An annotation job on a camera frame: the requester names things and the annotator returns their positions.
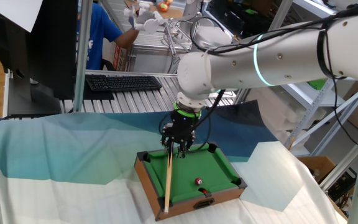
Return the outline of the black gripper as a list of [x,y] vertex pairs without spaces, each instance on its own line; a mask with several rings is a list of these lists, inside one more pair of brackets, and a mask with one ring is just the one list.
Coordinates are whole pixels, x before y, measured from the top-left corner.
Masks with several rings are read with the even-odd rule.
[[196,113],[186,113],[182,110],[171,112],[170,118],[172,123],[165,124],[161,130],[161,145],[165,148],[171,148],[173,144],[174,133],[187,133],[179,142],[177,158],[184,158],[185,154],[190,151],[190,147],[195,141],[194,126],[200,120]]

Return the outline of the person right hand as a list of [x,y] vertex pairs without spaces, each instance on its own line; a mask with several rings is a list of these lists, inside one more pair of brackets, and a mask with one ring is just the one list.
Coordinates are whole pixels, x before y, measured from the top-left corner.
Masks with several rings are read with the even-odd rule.
[[137,21],[136,21],[137,18],[138,18],[137,14],[131,14],[128,18],[128,21],[131,24],[133,30],[141,31],[142,24],[137,23]]

